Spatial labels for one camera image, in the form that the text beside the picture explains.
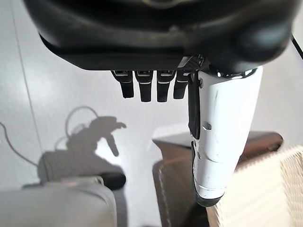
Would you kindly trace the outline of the black white robot left hand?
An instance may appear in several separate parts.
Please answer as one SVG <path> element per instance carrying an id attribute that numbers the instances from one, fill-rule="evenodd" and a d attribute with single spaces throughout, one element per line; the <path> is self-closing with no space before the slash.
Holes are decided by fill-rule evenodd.
<path id="1" fill-rule="evenodd" d="M 123 97 L 188 92 L 199 205 L 224 195 L 243 153 L 262 65 L 282 54 L 299 0 L 26 0 L 44 45 L 84 70 L 109 70 Z"/>

